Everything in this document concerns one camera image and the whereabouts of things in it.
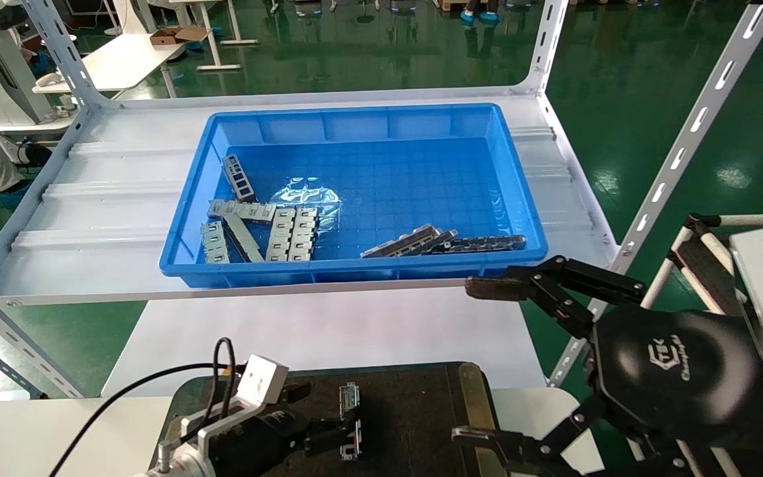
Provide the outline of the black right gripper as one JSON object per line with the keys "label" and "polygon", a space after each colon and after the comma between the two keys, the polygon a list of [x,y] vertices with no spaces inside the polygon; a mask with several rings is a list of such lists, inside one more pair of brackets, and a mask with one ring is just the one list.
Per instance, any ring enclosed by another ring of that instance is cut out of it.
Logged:
{"label": "black right gripper", "polygon": [[572,291],[638,305],[647,287],[564,256],[466,279],[472,298],[531,301],[573,337],[591,337],[603,394],[582,402],[570,394],[495,394],[500,422],[512,431],[458,426],[455,444],[492,452],[506,474],[618,476],[603,467],[587,433],[599,420],[620,428],[623,411],[669,438],[763,452],[763,360],[742,318],[621,306],[594,323]]}

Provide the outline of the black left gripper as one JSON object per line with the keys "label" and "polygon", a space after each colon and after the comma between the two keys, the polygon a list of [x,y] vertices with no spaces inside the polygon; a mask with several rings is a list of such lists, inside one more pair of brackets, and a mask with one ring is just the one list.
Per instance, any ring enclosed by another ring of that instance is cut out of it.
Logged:
{"label": "black left gripper", "polygon": [[215,476],[262,476],[297,452],[316,456],[339,450],[341,458],[356,456],[356,425],[330,425],[331,418],[308,417],[289,404],[307,398],[312,383],[288,383],[280,404],[224,432],[209,444]]}

